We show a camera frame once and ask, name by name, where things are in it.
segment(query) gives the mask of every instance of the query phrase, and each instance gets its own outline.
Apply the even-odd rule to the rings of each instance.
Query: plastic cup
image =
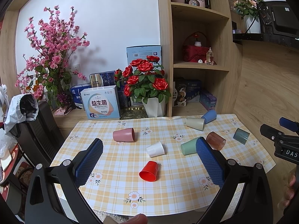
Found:
[[[224,138],[213,131],[207,135],[206,141],[217,151],[220,151],[226,143],[226,140]]]
[[[139,173],[139,176],[147,182],[155,182],[159,165],[155,161],[149,161]]]
[[[201,118],[187,118],[186,125],[197,130],[204,130],[204,120]]]
[[[238,128],[233,138],[238,142],[242,143],[243,145],[245,145],[246,141],[248,140],[249,134],[250,133]]]
[[[150,157],[159,156],[165,154],[163,145],[160,141],[147,147],[147,153]]]
[[[116,130],[113,132],[113,140],[133,142],[135,141],[135,132],[133,128],[127,128],[123,130]]]
[[[199,137],[194,138],[190,141],[187,141],[181,145],[181,151],[183,155],[189,155],[192,153],[196,153],[196,141]]]
[[[201,118],[204,119],[204,124],[207,124],[207,123],[215,120],[216,117],[217,117],[216,111],[215,110],[209,110]]]

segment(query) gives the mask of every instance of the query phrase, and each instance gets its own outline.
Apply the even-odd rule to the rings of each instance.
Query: glass bottle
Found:
[[[211,50],[211,47],[210,47],[209,51],[207,52],[207,64],[208,65],[214,64],[214,53]]]

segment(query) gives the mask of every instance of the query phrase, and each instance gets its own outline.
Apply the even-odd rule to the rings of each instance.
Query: plaid tablecloth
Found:
[[[249,130],[235,114],[217,115],[205,125],[204,131],[186,126],[186,116],[172,118],[130,119],[121,121],[80,121],[73,129],[51,166],[87,149],[95,138],[104,143],[103,154],[80,191],[92,209],[113,214],[134,216],[169,215],[191,211],[209,205],[219,187],[214,185],[197,154],[184,156],[180,145],[211,131],[226,139],[221,150],[225,158],[239,164],[253,166],[260,162],[268,172],[275,162],[250,134],[245,145],[233,139],[237,128]],[[133,127],[135,142],[115,142],[115,130]],[[150,158],[146,147],[161,141],[165,155]],[[139,172],[148,161],[160,167],[158,179],[146,182]],[[56,185],[60,198],[65,199],[60,185]]]

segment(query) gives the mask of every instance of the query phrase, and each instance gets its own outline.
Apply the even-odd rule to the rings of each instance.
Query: potted flower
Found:
[[[22,93],[33,93],[37,100],[43,99],[46,88],[49,105],[52,105],[52,100],[55,100],[56,105],[60,106],[57,112],[66,114],[70,105],[73,106],[72,96],[69,93],[71,76],[78,75],[79,78],[86,79],[81,72],[69,71],[68,61],[78,46],[89,46],[89,41],[86,40],[86,32],[82,36],[77,35],[79,26],[74,26],[73,6],[68,22],[59,18],[58,5],[54,10],[45,7],[44,12],[50,13],[50,21],[46,23],[41,19],[38,22],[42,39],[38,39],[36,35],[33,17],[29,18],[29,25],[24,32],[27,33],[31,47],[39,54],[36,57],[30,56],[28,59],[23,54],[26,68],[18,74],[15,86],[19,87]]]
[[[257,9],[258,2],[263,2],[263,0],[239,0],[234,2],[234,8],[244,19],[249,33],[261,33]]]
[[[164,116],[165,104],[171,97],[159,60],[158,56],[150,55],[147,60],[133,60],[124,71],[118,69],[115,72],[116,85],[125,85],[127,97],[136,98],[136,102],[142,101],[148,117]]]

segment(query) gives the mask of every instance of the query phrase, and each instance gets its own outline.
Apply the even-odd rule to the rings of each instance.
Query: white flower pot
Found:
[[[254,20],[254,17],[251,16],[251,15],[244,16],[244,22],[245,22],[245,25],[246,25],[246,30],[250,27],[253,20]],[[256,17],[253,25],[248,30],[248,33],[259,33],[259,34],[261,33],[261,25],[260,25],[259,17]]]
[[[165,96],[161,103],[159,103],[158,98],[150,98],[147,100],[147,104],[143,102],[143,106],[147,112],[149,118],[153,117],[163,117],[165,114]]]

